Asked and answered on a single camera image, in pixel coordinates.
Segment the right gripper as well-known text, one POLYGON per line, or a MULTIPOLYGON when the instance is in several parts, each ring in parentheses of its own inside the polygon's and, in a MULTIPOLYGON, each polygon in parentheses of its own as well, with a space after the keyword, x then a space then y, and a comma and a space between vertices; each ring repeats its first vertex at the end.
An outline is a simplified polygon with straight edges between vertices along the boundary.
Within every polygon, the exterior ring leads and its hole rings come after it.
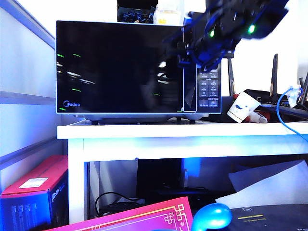
POLYGON ((221 59, 235 50, 235 39, 200 38, 189 50, 189 55, 179 54, 178 67, 197 66, 200 69, 216 69, 221 59))

